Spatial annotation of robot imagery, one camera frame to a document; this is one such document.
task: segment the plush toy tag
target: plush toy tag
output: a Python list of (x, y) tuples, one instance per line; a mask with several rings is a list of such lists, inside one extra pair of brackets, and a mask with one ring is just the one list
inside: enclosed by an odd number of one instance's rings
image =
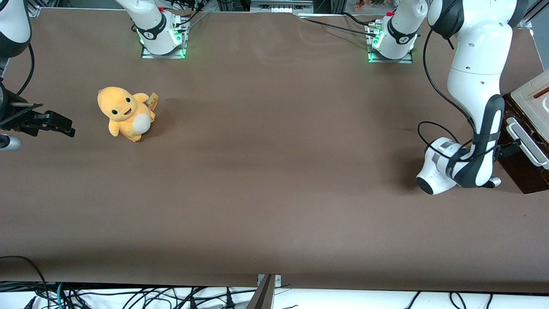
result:
[(154, 111), (157, 103), (158, 103), (158, 95), (153, 92), (153, 94), (150, 95), (149, 100), (147, 101), (147, 106), (151, 111)]

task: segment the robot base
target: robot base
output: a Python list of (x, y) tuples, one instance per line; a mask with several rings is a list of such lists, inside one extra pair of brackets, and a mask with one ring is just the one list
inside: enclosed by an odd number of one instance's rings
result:
[(380, 32), (382, 29), (381, 20), (378, 19), (373, 23), (369, 23), (367, 26), (364, 26), (366, 33), (373, 33), (376, 37), (366, 36), (366, 43), (368, 46), (368, 62), (381, 62), (381, 63), (412, 63), (412, 52), (409, 51), (401, 59), (389, 59), (383, 57), (375, 48), (372, 47), (377, 40), (379, 40)]
[(148, 49), (145, 48), (143, 44), (143, 38), (141, 38), (141, 45), (143, 50), (141, 51), (141, 58), (143, 59), (185, 59), (187, 54), (187, 41), (189, 40), (189, 29), (191, 28), (191, 23), (188, 22), (188, 17), (181, 17), (178, 15), (173, 16), (174, 23), (182, 24), (178, 27), (173, 28), (173, 39), (175, 42), (180, 42), (180, 44), (175, 47), (171, 52), (163, 55), (153, 54)]

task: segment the white plush belly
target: white plush belly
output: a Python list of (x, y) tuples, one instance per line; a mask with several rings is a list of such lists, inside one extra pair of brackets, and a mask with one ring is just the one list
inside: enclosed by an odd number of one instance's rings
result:
[(137, 114), (133, 119), (132, 127), (137, 133), (145, 133), (150, 128), (150, 117), (147, 114)]

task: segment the stuffed animal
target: stuffed animal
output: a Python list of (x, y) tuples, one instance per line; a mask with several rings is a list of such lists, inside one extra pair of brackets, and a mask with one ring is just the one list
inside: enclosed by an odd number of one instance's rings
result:
[(118, 87), (104, 88), (97, 95), (99, 108), (110, 119), (109, 132), (113, 136), (122, 132), (132, 142), (140, 141), (141, 134), (149, 130), (156, 118), (153, 111), (157, 102), (155, 93), (149, 98), (144, 93), (131, 95)]

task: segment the brown table surface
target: brown table surface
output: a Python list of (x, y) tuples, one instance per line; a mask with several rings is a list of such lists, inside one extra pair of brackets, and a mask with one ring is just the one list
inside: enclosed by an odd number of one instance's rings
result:
[[(45, 9), (32, 25), (23, 96), (76, 136), (15, 133), (23, 148), (2, 153), (0, 254), (47, 280), (249, 286), (280, 273), (296, 288), (549, 291), (549, 192), (522, 195), (499, 165), (493, 190), (415, 183), (418, 122), (470, 137), (425, 78), (426, 26), (415, 62), (395, 65), (369, 63), (361, 35), (291, 14), (210, 14), (184, 60), (140, 59), (124, 11)], [(451, 60), (434, 36), (442, 89)], [(12, 59), (8, 89), (29, 62)], [(516, 30), (502, 92), (540, 72)], [(109, 134), (106, 86), (160, 96), (141, 143)], [(37, 277), (4, 260), (7, 279)]]

